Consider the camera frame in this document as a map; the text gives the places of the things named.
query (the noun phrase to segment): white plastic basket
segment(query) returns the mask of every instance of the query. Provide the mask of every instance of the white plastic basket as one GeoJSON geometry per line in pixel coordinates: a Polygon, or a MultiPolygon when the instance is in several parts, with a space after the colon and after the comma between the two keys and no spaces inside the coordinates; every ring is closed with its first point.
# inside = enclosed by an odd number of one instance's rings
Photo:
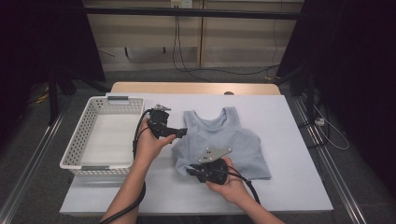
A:
{"type": "Polygon", "coordinates": [[[60,162],[77,176],[125,176],[134,160],[133,141],[144,100],[92,97],[60,162]]]}

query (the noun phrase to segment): table surface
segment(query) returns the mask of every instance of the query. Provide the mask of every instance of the table surface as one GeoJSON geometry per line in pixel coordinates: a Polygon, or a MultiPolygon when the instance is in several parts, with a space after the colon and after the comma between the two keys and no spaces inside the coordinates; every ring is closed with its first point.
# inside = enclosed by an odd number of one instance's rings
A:
{"type": "Polygon", "coordinates": [[[117,82],[111,92],[280,95],[274,84],[191,83],[191,82],[117,82]]]}
{"type": "MultiPolygon", "coordinates": [[[[144,98],[147,108],[159,102],[170,105],[172,111],[168,126],[175,128],[183,125],[182,111],[195,109],[201,118],[213,119],[224,106],[235,105],[241,124],[261,138],[262,153],[273,176],[270,180],[253,181],[262,204],[270,211],[332,210],[286,99],[280,95],[277,86],[120,82],[114,84],[110,95],[144,98]],[[233,92],[235,96],[222,95],[226,91],[233,92]],[[262,116],[252,120],[251,111],[261,111],[262,116]]],[[[148,172],[148,193],[139,208],[141,215],[243,214],[196,179],[180,177],[174,169],[171,147],[168,145],[163,149],[148,172]]],[[[112,178],[97,184],[92,178],[75,177],[61,213],[73,216],[103,214],[122,180],[112,178]]]]}

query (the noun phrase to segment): left hand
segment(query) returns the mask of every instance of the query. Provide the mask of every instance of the left hand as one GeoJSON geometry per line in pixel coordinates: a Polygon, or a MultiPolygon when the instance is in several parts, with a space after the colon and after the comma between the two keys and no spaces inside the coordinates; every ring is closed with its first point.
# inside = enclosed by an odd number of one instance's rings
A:
{"type": "Polygon", "coordinates": [[[137,142],[135,161],[151,164],[160,154],[161,149],[176,139],[174,134],[157,139],[148,126],[148,119],[143,119],[139,129],[140,137],[137,142]]]}

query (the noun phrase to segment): basket handle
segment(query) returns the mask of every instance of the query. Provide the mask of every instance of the basket handle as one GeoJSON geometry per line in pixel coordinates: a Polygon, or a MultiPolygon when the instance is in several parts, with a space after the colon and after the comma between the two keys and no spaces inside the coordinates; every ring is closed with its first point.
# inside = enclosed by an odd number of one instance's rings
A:
{"type": "Polygon", "coordinates": [[[109,171],[109,166],[81,166],[82,171],[109,171]]]}
{"type": "Polygon", "coordinates": [[[107,96],[107,101],[111,105],[128,105],[128,96],[107,96]]]}

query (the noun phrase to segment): black curtain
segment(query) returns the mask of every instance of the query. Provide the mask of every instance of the black curtain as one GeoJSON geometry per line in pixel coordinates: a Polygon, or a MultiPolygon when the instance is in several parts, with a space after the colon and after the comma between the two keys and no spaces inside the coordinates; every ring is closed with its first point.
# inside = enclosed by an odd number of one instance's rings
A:
{"type": "Polygon", "coordinates": [[[105,81],[88,18],[62,13],[56,7],[82,7],[81,0],[27,0],[0,3],[2,75],[0,144],[23,113],[32,85],[48,81],[52,72],[63,90],[70,90],[74,71],[105,81]]]}
{"type": "MultiPolygon", "coordinates": [[[[305,1],[304,10],[321,19],[297,22],[280,75],[309,65],[323,100],[396,197],[396,163],[390,156],[396,149],[396,8],[388,1],[318,0],[305,1]]],[[[292,83],[298,92],[307,81],[296,77],[292,83]]]]}

